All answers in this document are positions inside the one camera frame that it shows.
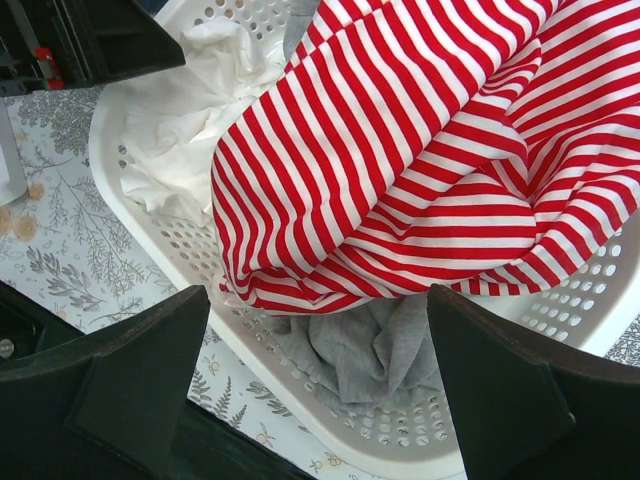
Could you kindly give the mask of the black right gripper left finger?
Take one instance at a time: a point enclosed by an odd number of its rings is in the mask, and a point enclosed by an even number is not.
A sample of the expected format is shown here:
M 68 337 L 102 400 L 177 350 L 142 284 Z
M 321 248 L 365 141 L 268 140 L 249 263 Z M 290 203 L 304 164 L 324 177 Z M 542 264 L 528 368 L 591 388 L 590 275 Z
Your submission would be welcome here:
M 2 478 L 163 478 L 209 310 L 191 286 L 2 365 Z

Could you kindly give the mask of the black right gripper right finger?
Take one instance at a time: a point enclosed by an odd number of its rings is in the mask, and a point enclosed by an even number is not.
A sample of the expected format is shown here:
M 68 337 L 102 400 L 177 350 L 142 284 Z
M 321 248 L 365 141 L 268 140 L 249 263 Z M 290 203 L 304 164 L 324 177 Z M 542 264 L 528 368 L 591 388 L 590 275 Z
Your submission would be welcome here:
M 470 479 L 636 479 L 639 370 L 435 285 L 427 313 Z

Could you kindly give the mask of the red white striped tank top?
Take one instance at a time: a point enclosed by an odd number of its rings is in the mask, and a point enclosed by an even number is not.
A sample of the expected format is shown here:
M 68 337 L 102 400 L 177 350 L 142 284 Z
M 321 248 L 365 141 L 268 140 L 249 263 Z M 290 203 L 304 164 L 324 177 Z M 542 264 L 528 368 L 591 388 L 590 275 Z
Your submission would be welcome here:
M 230 301 L 555 287 L 639 206 L 639 5 L 323 1 L 211 182 Z

